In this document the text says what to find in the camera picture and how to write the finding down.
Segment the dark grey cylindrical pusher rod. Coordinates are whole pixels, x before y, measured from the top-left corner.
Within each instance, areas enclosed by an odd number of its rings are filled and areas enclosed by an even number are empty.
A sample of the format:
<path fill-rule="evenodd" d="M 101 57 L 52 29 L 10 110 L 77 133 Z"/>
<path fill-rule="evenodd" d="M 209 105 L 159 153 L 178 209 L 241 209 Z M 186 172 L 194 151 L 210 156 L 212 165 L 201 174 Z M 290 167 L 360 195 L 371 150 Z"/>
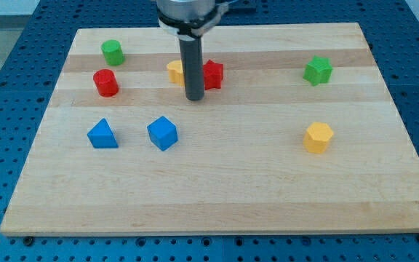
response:
<path fill-rule="evenodd" d="M 188 100 L 198 101 L 204 97 L 204 71 L 201 39 L 180 40 L 180 56 L 183 67 L 185 96 Z"/>

